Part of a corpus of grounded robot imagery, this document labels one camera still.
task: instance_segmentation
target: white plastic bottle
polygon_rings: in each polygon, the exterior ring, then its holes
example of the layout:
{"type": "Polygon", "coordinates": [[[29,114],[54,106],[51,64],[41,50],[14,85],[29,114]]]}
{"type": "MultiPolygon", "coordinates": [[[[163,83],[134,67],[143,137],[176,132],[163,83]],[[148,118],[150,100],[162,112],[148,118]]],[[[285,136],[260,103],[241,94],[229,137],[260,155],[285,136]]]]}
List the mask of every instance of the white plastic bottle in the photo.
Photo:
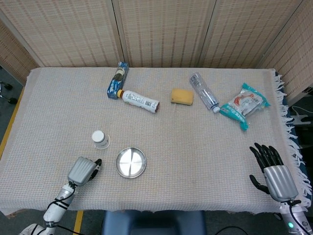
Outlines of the white plastic bottle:
{"type": "Polygon", "coordinates": [[[200,95],[207,108],[209,110],[212,109],[214,113],[218,113],[220,111],[219,102],[211,90],[207,87],[205,81],[198,72],[191,76],[190,83],[195,91],[200,95]]]}
{"type": "Polygon", "coordinates": [[[132,91],[119,90],[117,97],[122,98],[125,103],[144,108],[152,113],[156,113],[160,106],[160,102],[157,100],[150,99],[132,91]]]}

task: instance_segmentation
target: bottle label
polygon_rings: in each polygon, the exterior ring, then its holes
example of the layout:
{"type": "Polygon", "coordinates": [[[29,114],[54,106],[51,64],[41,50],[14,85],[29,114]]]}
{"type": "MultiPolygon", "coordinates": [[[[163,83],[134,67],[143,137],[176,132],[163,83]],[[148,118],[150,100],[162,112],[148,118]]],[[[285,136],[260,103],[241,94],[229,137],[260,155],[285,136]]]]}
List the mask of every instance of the bottle label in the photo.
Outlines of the bottle label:
{"type": "Polygon", "coordinates": [[[144,108],[152,113],[155,113],[158,101],[154,99],[149,99],[137,93],[128,93],[123,95],[123,100],[129,104],[144,108]]]}

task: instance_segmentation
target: woven wall panel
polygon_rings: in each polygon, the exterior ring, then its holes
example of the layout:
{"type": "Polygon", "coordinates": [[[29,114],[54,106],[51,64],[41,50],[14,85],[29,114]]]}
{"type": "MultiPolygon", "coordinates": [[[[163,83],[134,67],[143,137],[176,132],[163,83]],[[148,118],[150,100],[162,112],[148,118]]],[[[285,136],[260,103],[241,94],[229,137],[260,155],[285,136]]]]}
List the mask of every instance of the woven wall panel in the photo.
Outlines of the woven wall panel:
{"type": "Polygon", "coordinates": [[[313,84],[313,1],[303,2],[259,67],[275,68],[283,75],[289,105],[313,84]]]}
{"type": "Polygon", "coordinates": [[[104,0],[0,0],[0,8],[45,66],[117,65],[104,0]]]}
{"type": "Polygon", "coordinates": [[[194,67],[214,0],[118,0],[132,67],[194,67]]]}
{"type": "Polygon", "coordinates": [[[2,21],[0,21],[0,65],[23,85],[30,70],[38,67],[2,21]]]}
{"type": "Polygon", "coordinates": [[[299,0],[219,0],[199,65],[253,68],[299,0]]]}

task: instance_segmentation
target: metal bowl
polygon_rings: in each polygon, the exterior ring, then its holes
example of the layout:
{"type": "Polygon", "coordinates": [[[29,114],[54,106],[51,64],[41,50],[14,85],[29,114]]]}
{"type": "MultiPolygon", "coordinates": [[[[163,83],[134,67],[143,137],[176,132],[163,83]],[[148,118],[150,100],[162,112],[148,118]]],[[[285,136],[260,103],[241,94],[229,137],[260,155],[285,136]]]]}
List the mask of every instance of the metal bowl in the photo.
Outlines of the metal bowl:
{"type": "Polygon", "coordinates": [[[146,156],[138,148],[125,148],[116,158],[117,172],[128,179],[138,177],[143,173],[147,165],[146,156]]]}

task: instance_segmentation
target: blue chair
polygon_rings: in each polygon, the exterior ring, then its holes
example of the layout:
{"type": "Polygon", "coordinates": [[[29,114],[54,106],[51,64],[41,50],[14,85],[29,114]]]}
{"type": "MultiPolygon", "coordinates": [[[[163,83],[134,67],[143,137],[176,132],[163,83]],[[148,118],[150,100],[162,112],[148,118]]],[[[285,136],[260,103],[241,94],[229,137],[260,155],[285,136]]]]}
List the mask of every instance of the blue chair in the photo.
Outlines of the blue chair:
{"type": "Polygon", "coordinates": [[[106,211],[102,235],[206,235],[203,211],[106,211]]]}

